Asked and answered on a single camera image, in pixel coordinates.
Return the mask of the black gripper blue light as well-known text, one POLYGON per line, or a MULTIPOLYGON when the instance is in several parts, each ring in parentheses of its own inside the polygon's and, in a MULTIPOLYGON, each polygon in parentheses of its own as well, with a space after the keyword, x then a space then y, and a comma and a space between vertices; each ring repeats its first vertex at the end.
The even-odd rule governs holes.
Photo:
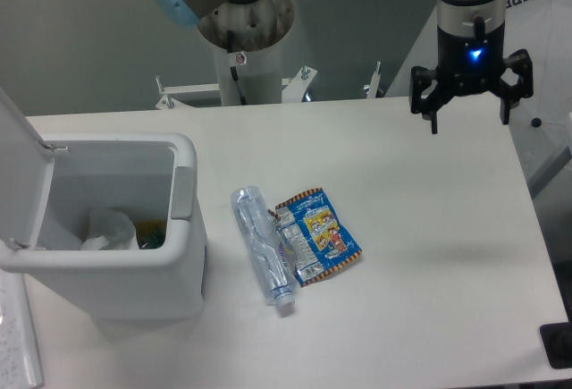
POLYGON ((412 114, 421 114, 438 133, 438 111, 452 95, 473 95, 491 91, 500 99, 500 120, 509 124, 510 111, 522 98, 534 94, 533 62, 526 49, 503 58, 505 24, 481 40, 459 37, 437 28, 438 63, 434 70, 414 66, 410 72, 409 106, 412 114), (515 84, 502 74, 510 71, 515 84))

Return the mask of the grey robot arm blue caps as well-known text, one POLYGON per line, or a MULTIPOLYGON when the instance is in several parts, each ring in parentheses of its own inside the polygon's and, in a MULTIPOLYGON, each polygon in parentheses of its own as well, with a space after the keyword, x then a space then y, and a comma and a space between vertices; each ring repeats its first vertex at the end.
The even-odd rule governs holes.
MULTIPOLYGON (((290 0, 156 0, 182 27, 197 27, 221 53, 218 74, 226 106, 282 101, 276 70, 263 71, 256 57, 290 31, 290 0)), ((435 123, 438 111, 455 97, 490 92, 500 100, 500 119, 534 93, 533 63, 520 49, 504 55, 506 0, 437 0, 437 55, 434 68, 410 73, 409 107, 435 123)))

